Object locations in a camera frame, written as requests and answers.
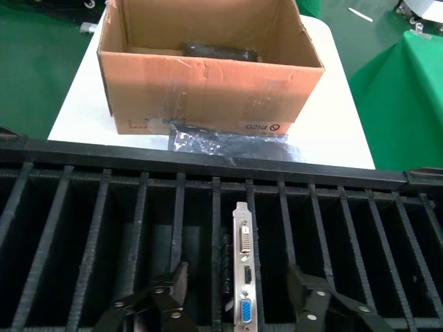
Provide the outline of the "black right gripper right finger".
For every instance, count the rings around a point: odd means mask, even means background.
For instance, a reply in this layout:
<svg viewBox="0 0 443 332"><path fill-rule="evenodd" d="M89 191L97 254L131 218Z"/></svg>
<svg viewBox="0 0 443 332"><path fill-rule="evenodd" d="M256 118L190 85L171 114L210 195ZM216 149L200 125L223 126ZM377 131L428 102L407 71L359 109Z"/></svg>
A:
<svg viewBox="0 0 443 332"><path fill-rule="evenodd" d="M288 265L288 296L295 331L392 331L369 306L335 291L326 279Z"/></svg>

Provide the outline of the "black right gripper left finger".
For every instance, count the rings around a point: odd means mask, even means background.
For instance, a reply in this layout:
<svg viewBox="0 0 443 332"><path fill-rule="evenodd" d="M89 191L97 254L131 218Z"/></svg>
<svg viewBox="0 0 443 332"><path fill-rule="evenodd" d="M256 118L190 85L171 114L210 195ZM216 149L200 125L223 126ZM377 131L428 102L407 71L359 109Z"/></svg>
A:
<svg viewBox="0 0 443 332"><path fill-rule="evenodd" d="M187 288L188 263L183 261L175 271L157 275L147 287L116 300L93 330L197 331L197 325L183 309Z"/></svg>

